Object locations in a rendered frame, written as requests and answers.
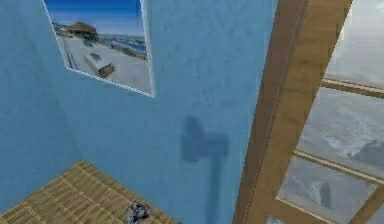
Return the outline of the white framed seaside picture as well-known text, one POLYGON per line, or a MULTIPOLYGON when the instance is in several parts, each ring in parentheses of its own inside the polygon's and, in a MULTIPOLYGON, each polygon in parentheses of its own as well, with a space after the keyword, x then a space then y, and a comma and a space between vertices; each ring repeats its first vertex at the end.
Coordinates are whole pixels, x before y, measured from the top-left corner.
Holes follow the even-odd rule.
POLYGON ((42 0, 65 67, 155 97, 146 0, 42 0))

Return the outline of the wooden framed window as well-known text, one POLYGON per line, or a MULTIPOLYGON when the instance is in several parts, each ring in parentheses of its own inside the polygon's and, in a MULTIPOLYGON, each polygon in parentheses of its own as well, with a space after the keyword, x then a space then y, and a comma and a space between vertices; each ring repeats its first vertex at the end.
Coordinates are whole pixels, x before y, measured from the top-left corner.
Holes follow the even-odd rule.
POLYGON ((296 146, 321 87, 384 99, 384 88, 324 77, 353 0, 278 0, 232 224, 336 224, 277 197, 292 157, 376 186, 348 224, 384 207, 384 177, 296 146))

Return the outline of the small grey crumpled object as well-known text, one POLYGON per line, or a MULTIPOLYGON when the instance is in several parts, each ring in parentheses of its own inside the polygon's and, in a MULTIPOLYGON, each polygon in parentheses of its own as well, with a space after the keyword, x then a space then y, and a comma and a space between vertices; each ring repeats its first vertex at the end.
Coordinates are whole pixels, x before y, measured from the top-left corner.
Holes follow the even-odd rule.
POLYGON ((128 217, 124 219, 124 224, 140 224, 140 222, 151 215, 151 207, 146 203, 133 201, 128 207, 128 217))

